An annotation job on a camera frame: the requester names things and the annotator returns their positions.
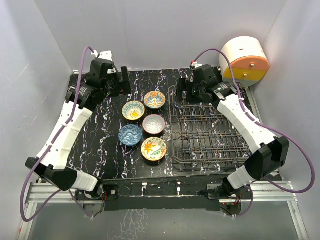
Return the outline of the red rim grey pattern bowl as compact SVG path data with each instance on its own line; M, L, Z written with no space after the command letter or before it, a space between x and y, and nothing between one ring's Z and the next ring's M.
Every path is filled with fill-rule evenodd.
M142 122L145 132L150 135L158 135L165 129L166 122L164 118L158 114L148 115Z

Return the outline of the blue wave pattern bowl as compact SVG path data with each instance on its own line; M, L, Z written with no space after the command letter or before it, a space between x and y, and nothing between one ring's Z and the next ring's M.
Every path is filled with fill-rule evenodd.
M128 124L122 127L118 133L118 140L126 146L137 145L143 136L142 129L138 125Z

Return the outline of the orange flower leaf bowl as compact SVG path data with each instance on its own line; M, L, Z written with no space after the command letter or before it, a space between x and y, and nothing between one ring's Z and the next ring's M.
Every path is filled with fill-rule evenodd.
M142 143L141 154L151 162L161 160L167 153L166 142L158 137L150 137Z

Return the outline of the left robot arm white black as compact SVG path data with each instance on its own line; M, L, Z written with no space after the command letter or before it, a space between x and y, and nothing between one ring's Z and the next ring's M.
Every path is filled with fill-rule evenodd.
M85 192L93 200L103 195L102 181L92 174L67 166L72 147L83 126L105 98L131 93L128 68L121 70L111 60L95 58L90 70L78 83L78 77L70 77L62 111L47 143L36 157L26 160L26 167L44 181L61 191L70 189Z

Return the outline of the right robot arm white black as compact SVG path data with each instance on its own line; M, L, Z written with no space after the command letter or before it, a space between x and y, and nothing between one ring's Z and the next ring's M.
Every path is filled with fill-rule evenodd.
M283 167L290 143L286 137L277 137L261 127L260 120L244 105L236 87L218 80L211 65L193 62L190 68L192 75L180 78L177 90L185 91L187 100L192 104L212 104L232 123L251 152L244 165L225 177L220 186L203 191L203 194L233 199L244 186L260 181Z

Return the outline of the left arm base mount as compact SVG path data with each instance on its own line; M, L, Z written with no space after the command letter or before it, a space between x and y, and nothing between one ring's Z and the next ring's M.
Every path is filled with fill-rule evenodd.
M116 203L119 199L119 186L115 184L100 184L94 188L94 191L88 192L84 190L76 190L74 197L77 201L98 201L101 202L100 211L96 215L101 214L103 211L112 211L111 204Z

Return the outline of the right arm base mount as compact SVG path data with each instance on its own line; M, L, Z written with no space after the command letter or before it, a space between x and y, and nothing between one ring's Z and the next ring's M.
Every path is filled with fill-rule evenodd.
M250 193L250 203L245 210L242 210L241 199L243 191L247 190ZM233 202L223 202L220 204L220 209L224 215L237 218L245 215L252 207L254 201L254 194L250 185L242 186L238 189L233 189L228 183L222 183L214 188L209 188L209 185L204 190L197 192L198 196L204 196L208 200L222 200L222 199L233 199Z

